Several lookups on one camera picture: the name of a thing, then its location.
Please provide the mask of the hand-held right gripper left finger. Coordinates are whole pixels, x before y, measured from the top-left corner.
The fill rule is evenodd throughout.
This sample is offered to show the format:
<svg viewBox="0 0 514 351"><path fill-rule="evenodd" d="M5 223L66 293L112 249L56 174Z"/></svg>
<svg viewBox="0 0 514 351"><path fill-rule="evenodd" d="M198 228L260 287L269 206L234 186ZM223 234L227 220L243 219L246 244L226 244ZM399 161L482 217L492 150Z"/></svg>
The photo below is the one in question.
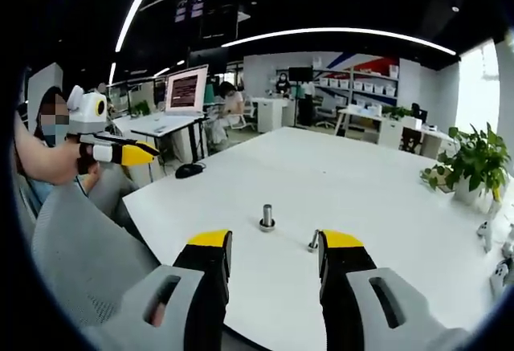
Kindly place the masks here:
<svg viewBox="0 0 514 351"><path fill-rule="evenodd" d="M95 350L220 350L232 232L191 238L173 265L130 288L115 315L82 333Z"/></svg>

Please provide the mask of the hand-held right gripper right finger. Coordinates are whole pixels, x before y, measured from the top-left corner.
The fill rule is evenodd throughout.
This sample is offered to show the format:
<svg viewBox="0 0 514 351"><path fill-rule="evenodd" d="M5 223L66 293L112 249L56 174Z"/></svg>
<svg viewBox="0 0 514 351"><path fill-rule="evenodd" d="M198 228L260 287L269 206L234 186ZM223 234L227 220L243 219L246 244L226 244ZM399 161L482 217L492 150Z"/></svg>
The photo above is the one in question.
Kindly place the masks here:
<svg viewBox="0 0 514 351"><path fill-rule="evenodd" d="M320 305L329 350L461 350L468 333L447 328L426 297L364 244L339 231L318 232Z"/></svg>

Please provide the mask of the person's left hand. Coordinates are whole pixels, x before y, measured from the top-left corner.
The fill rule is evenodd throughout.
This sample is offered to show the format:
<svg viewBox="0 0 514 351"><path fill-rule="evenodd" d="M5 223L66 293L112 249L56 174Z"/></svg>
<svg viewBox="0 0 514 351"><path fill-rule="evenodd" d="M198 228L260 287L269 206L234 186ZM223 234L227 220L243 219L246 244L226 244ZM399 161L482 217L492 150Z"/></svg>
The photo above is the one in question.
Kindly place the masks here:
<svg viewBox="0 0 514 351"><path fill-rule="evenodd" d="M79 160L86 158L90 162L86 166L89 173L98 168L97 161L93 158L93 145L83 142L66 140L61 145L55 147L57 174L55 184L62 185L70 182L79 171Z"/></svg>

